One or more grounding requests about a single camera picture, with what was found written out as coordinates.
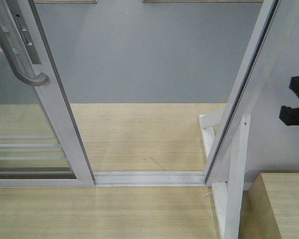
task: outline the sliding glass door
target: sliding glass door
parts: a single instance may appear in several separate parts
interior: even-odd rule
[[[93,186],[32,1],[0,0],[0,186]]]

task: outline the aluminum door frame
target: aluminum door frame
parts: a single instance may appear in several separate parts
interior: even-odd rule
[[[49,82],[35,87],[43,108],[58,137],[76,179],[0,179],[0,187],[93,187],[94,176],[69,102],[54,62],[33,0],[17,0],[31,34],[41,65],[33,65],[36,73],[44,72]],[[0,0],[0,7],[6,2]],[[10,14],[13,27],[16,27]]]

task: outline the white wall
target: white wall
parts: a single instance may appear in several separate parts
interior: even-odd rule
[[[257,71],[254,77],[261,76]],[[252,113],[246,182],[253,182],[260,172],[299,172],[299,126],[286,126],[279,119],[281,106],[299,107],[298,98],[288,88],[292,76],[299,76],[299,16]]]

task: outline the gray floor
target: gray floor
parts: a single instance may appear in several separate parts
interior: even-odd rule
[[[71,103],[227,102],[260,7],[141,0],[37,4]],[[6,83],[14,79],[0,62],[0,104],[33,102],[22,83]]]

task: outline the white wooden leg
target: white wooden leg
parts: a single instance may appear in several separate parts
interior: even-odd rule
[[[224,239],[238,239],[250,118],[242,117],[232,139]]]
[[[216,126],[220,123],[221,117],[224,113],[224,109],[225,108],[221,108],[207,115],[199,116],[199,125],[204,143],[206,158],[208,158],[211,146],[213,145],[213,141],[215,139],[215,132],[213,126]]]
[[[227,186],[225,182],[213,183],[211,186],[215,204],[216,217],[220,238],[224,239],[225,234],[225,217],[227,206]]]
[[[209,127],[213,127],[215,125],[218,125],[220,123],[221,117],[224,114],[224,110],[225,107],[213,111],[207,115],[200,115],[199,119],[200,119],[200,127],[202,128],[209,128]]]

